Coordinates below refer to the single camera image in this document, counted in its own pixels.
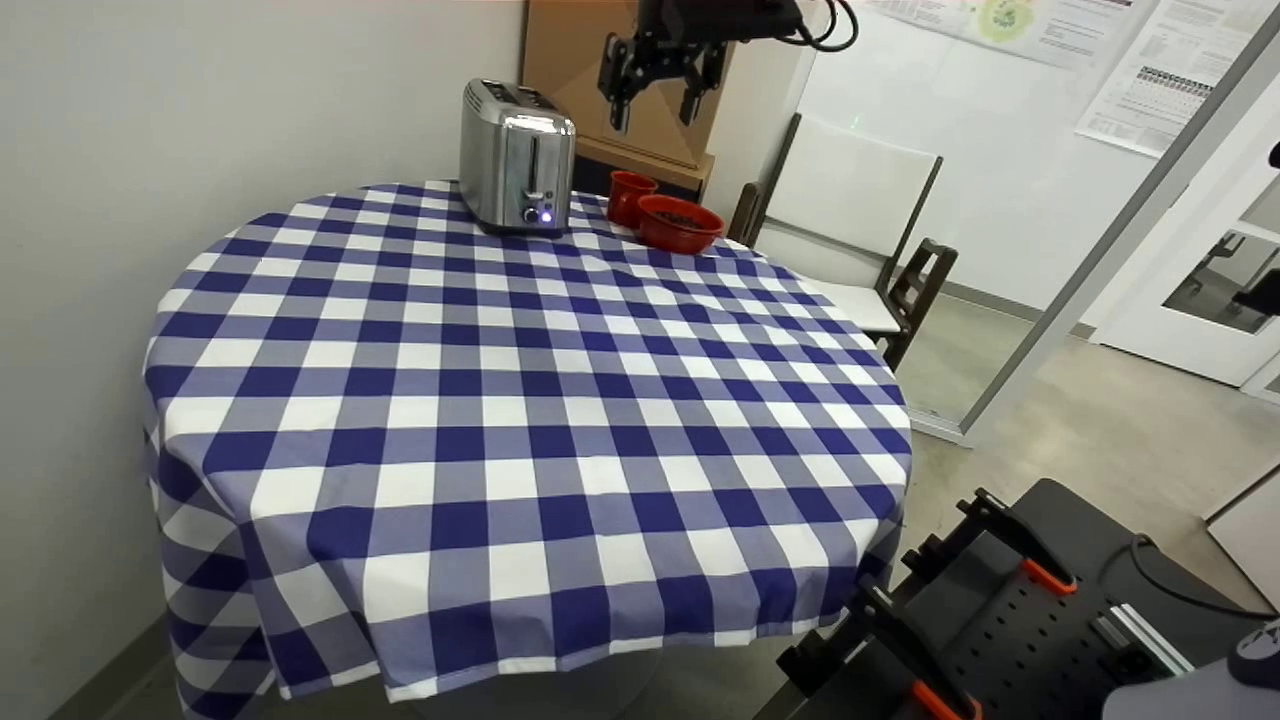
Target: cable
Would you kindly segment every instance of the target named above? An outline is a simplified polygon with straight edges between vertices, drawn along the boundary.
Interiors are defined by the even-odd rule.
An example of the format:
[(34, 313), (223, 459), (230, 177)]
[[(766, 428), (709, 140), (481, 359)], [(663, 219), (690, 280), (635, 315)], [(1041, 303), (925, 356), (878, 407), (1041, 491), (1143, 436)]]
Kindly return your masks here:
[(1212, 600), (1200, 600), (1191, 592), (1181, 592), (1181, 590), (1169, 590), (1165, 581), (1156, 581), (1143, 560), (1140, 560), (1140, 550), (1156, 550), (1150, 535), (1130, 535), (1128, 544), (1112, 550), (1112, 556), (1098, 565), (1094, 574), (1094, 586), (1107, 590), (1107, 578), (1112, 578), (1112, 565), (1120, 556), (1128, 556), (1128, 565), (1134, 568), (1134, 578), (1143, 578), (1156, 592), (1181, 600), (1181, 603), (1191, 603), (1191, 610), (1203, 610), (1203, 614), (1219, 614), (1219, 617), (1241, 617), (1241, 622), (1275, 622), (1275, 614), (1247, 614), (1247, 610), (1226, 610), (1226, 603), (1212, 603)]
[[(798, 22), (798, 41), (797, 35), (778, 35), (778, 46), (798, 46), (798, 47), (812, 47), (812, 51), (847, 51), (857, 41), (861, 41), (861, 22), (857, 22), (857, 11), (850, 11), (850, 4), (847, 0), (825, 0), (826, 4), (826, 30), (818, 34), (818, 35), (812, 35), (809, 34), (809, 24)], [(847, 18), (847, 35), (838, 41), (838, 46), (826, 46), (830, 41), (830, 34), (838, 30), (838, 18), (835, 11), (843, 11)]]

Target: toaster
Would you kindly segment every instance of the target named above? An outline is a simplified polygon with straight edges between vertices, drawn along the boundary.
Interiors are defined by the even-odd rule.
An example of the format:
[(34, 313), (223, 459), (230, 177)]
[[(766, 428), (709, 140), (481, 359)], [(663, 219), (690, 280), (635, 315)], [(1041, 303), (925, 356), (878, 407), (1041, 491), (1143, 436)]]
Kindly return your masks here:
[(472, 81), (461, 193), (486, 230), (562, 232), (575, 127), (539, 91)]

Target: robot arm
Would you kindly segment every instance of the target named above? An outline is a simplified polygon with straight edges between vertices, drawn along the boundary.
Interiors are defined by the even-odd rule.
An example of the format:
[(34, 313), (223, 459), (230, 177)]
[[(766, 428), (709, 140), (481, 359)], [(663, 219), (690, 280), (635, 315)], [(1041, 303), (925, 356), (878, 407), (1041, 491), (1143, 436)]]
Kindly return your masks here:
[(631, 101), (652, 81), (670, 81), (670, 75), (683, 81), (678, 119), (686, 123), (697, 117), (699, 95), (721, 88), (724, 47), (730, 41), (766, 35), (766, 41), (835, 51), (825, 46), (835, 30), (835, 10), (843, 10), (843, 18), (850, 22), (850, 35), (838, 46), (847, 47), (857, 41), (857, 18), (847, 0), (826, 0), (830, 24), (825, 35), (809, 35), (797, 0), (640, 0), (635, 35), (604, 41), (595, 83), (612, 108), (608, 117), (612, 127), (628, 123)]

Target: tablecloth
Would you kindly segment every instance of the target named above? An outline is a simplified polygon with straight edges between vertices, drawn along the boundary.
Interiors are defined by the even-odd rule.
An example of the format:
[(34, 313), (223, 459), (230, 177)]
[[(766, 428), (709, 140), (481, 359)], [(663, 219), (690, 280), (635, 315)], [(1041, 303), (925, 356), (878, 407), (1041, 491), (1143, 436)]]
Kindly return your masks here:
[(142, 388), (188, 715), (804, 632), (883, 565), (911, 456), (835, 310), (601, 198), (559, 236), (450, 186), (254, 216), (159, 301)]

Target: paper on wall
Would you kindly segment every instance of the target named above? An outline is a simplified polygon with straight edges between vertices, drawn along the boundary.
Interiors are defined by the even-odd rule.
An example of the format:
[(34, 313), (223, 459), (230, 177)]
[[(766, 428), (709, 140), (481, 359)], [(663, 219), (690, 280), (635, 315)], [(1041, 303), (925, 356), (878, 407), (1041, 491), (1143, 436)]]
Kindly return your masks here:
[(1080, 69), (1112, 55), (1149, 0), (873, 0), (873, 10), (984, 47)]
[(1165, 0), (1086, 104), (1080, 132), (1161, 155), (1270, 10), (1275, 0)]

